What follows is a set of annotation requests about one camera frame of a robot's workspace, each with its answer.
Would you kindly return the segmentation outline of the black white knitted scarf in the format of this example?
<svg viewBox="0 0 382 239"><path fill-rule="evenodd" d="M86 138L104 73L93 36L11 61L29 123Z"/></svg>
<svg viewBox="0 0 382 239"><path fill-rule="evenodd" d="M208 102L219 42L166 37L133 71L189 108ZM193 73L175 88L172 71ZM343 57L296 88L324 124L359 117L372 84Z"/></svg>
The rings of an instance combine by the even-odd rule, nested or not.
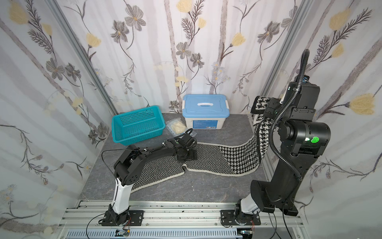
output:
<svg viewBox="0 0 382 239"><path fill-rule="evenodd" d="M227 146L201 142L196 146L197 160L178 162L175 156L152 160L143 167L132 192L181 176L185 170L227 177L244 176L256 171L269 147L271 120L263 115L269 100L256 97L252 107L252 114L255 115L253 136L246 143Z"/></svg>

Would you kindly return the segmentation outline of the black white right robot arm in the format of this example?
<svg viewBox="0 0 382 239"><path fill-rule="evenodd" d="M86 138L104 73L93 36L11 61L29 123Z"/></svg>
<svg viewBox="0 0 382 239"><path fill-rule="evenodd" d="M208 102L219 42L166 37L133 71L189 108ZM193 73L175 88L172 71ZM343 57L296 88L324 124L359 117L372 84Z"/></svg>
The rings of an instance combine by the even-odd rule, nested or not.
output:
<svg viewBox="0 0 382 239"><path fill-rule="evenodd" d="M313 122L319 92L320 87L310 83L309 76L304 76L301 92L277 124L282 142L280 154L296 167L302 177L323 155L331 137L327 124ZM284 215L297 216L294 199L300 185L301 181L294 172L285 163L279 162L270 182L251 182L250 194L236 204L236 224L259 225L259 213L273 213L276 208Z"/></svg>

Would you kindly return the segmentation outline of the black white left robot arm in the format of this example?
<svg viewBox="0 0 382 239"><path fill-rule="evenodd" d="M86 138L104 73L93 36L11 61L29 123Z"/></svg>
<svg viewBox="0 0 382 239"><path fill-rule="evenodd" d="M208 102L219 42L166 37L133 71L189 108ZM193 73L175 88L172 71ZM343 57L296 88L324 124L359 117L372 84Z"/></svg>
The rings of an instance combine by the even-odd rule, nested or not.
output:
<svg viewBox="0 0 382 239"><path fill-rule="evenodd" d="M175 158L178 162L198 159L197 140L190 130L162 142L158 147L147 149L129 145L114 164L115 179L113 200L99 224L102 226L125 226L133 218L130 209L130 194L133 186L140 180L149 163L162 158Z"/></svg>

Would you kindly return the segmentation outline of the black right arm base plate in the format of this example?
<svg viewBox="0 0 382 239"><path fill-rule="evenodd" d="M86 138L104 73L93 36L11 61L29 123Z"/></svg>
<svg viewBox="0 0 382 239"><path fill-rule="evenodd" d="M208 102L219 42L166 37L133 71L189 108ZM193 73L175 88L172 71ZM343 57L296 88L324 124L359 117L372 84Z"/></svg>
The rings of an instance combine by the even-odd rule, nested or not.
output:
<svg viewBox="0 0 382 239"><path fill-rule="evenodd" d="M259 226L261 225L258 214L245 214L240 210L221 210L220 223L222 226Z"/></svg>

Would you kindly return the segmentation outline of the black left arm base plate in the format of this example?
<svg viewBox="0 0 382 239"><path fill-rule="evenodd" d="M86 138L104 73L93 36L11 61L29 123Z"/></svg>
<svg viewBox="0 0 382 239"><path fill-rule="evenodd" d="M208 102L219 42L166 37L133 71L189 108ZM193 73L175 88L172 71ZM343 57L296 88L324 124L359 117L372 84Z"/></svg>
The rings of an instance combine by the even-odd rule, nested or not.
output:
<svg viewBox="0 0 382 239"><path fill-rule="evenodd" d="M141 226L144 218L143 210L125 211L121 214L115 213L112 209L106 211L104 217L98 221L102 226Z"/></svg>

